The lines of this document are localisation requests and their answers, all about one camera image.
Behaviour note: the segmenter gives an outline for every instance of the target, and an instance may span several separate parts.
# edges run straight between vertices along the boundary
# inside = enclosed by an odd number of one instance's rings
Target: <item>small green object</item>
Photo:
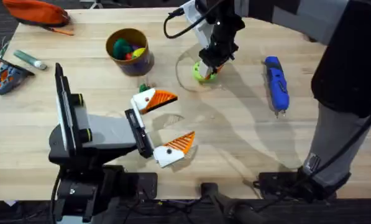
[[[199,81],[199,82],[208,82],[208,81],[212,81],[212,80],[215,80],[217,78],[217,73],[213,73],[210,75],[210,78],[209,79],[204,79],[200,73],[199,73],[199,64],[200,62],[197,62],[194,66],[193,66],[193,69],[192,69],[192,74],[193,74],[193,77]]]
[[[131,53],[133,51],[132,47],[123,38],[118,39],[115,44],[113,45],[113,57],[118,60],[125,60],[126,54]]]
[[[141,84],[141,86],[140,86],[140,93],[142,93],[143,91],[147,91],[149,89],[150,89],[150,87],[147,86],[146,84]]]

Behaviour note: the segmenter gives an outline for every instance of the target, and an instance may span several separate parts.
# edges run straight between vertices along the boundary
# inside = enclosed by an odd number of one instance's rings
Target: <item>orange bag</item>
[[[73,35],[71,32],[52,28],[63,27],[70,21],[68,13],[58,6],[37,0],[3,0],[3,4],[20,23]]]

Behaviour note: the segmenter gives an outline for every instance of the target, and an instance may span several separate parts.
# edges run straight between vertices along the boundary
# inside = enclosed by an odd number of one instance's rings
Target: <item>glue stick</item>
[[[38,68],[40,70],[45,70],[47,68],[47,65],[44,64],[41,60],[38,60],[20,50],[16,50],[14,52],[14,55],[17,56],[19,59],[29,63],[30,65],[33,65],[35,68]]]

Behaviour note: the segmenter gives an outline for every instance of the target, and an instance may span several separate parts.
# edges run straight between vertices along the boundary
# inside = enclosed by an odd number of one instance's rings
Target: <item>brown cup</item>
[[[113,57],[113,46],[118,39],[125,39],[131,45],[145,47],[140,57],[131,60],[118,60]],[[106,52],[114,60],[126,75],[145,75],[153,66],[153,54],[149,51],[146,36],[139,30],[133,28],[121,29],[113,33],[106,41]]]

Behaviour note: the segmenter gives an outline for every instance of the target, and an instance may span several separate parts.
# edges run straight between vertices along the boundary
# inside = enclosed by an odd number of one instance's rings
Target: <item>wooden tabletop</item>
[[[58,166],[48,161],[48,137],[57,125],[54,64],[59,62],[73,92],[82,93],[90,114],[124,117],[139,85],[178,95],[178,101],[144,116],[155,144],[195,131],[187,159],[161,169],[138,152],[110,164],[132,172],[158,174],[158,198],[195,198],[202,182],[217,182],[230,197],[258,198],[248,186],[259,172],[295,169],[305,159],[313,137],[318,102],[311,77],[325,47],[303,35],[253,19],[237,33],[240,49],[216,83],[199,85],[191,69],[200,46],[193,32],[169,40],[162,24],[173,9],[69,10],[73,37],[20,24],[4,58],[36,74],[18,89],[0,96],[0,200],[48,199]],[[174,34],[188,26],[184,17],[169,22]],[[109,58],[104,45],[114,31],[144,32],[155,57],[146,77],[128,77]],[[37,70],[13,56],[23,50],[43,60]],[[281,60],[290,93],[290,109],[276,119],[263,78],[261,60]],[[371,197],[371,131],[352,166],[352,177],[339,191],[344,198]]]

